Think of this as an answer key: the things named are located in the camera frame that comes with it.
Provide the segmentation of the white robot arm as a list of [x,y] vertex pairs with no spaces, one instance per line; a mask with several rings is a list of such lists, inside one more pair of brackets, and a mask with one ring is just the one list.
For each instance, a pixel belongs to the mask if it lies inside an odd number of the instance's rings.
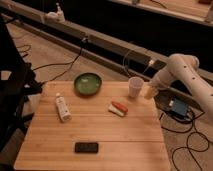
[[196,56],[178,53],[170,55],[166,66],[148,82],[144,97],[151,99],[160,90],[166,90],[173,82],[180,80],[213,123],[213,87],[199,76],[198,68],[199,60]]

